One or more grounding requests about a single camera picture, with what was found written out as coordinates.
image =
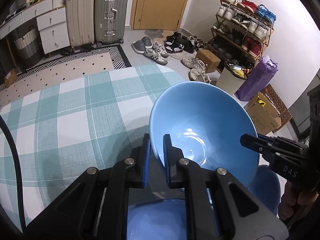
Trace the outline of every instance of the hand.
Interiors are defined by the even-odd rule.
[[[304,212],[298,218],[301,219],[305,217],[310,211],[313,203],[318,197],[317,190],[314,191],[302,191],[299,196],[295,194],[292,190],[293,184],[289,181],[286,182],[284,186],[284,194],[281,197],[281,202],[278,207],[278,216],[281,220],[286,220],[293,215],[293,206],[297,203],[299,205],[307,205]]]

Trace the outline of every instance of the purple bag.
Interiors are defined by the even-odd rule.
[[[258,91],[269,84],[269,81],[278,71],[278,63],[273,62],[269,56],[264,56],[248,75],[248,79],[235,93],[240,101],[250,101]]]

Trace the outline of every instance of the suitcase handle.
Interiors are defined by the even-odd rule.
[[[115,18],[113,20],[111,20],[111,22],[114,22],[114,21],[116,21],[118,19],[118,11],[116,9],[113,9],[113,8],[112,8],[112,11],[115,12]]]

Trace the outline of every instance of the wooden door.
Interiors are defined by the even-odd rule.
[[[177,30],[187,0],[137,0],[133,29]]]

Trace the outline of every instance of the suitcase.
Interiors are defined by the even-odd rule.
[[[94,0],[94,34],[99,43],[123,43],[128,0]]]
[[[94,43],[94,0],[66,0],[67,25],[71,47]]]

